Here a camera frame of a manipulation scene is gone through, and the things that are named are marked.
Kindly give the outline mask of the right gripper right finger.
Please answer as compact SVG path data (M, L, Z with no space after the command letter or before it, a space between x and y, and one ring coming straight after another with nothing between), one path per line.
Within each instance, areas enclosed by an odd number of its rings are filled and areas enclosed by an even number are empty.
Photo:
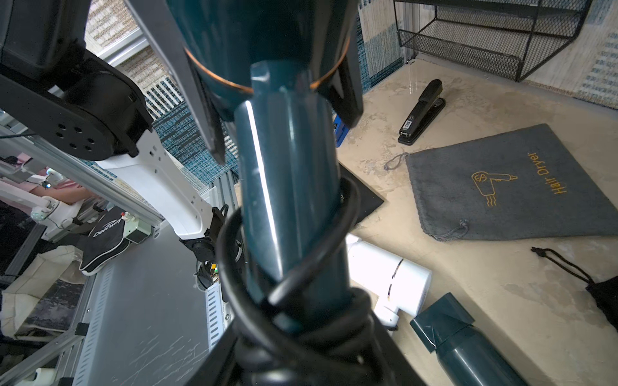
M364 112L357 33L351 30L341 64L330 80L328 100L345 125L354 128Z

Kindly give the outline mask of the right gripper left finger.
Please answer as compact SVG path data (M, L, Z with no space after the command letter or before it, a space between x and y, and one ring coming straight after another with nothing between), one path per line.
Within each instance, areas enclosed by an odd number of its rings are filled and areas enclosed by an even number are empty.
M126 0L125 4L151 47L172 73L210 154L219 164L225 164L226 147L220 116L186 53L183 36L167 3Z

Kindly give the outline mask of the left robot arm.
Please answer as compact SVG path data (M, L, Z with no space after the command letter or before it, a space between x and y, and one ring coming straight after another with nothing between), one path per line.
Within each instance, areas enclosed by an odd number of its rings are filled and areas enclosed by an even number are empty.
M200 262L225 217L201 199L153 130L138 85L85 43L87 1L1 4L1 107L56 148L137 191Z

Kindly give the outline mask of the black hair dryer bag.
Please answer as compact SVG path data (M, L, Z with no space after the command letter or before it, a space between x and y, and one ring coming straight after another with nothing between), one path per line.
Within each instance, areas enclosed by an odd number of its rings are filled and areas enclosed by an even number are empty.
M606 320L617 329L617 277L607 281L595 281L589 273L553 249L531 247L530 250L538 257L553 262L566 273L583 281L586 284L586 291L593 297Z

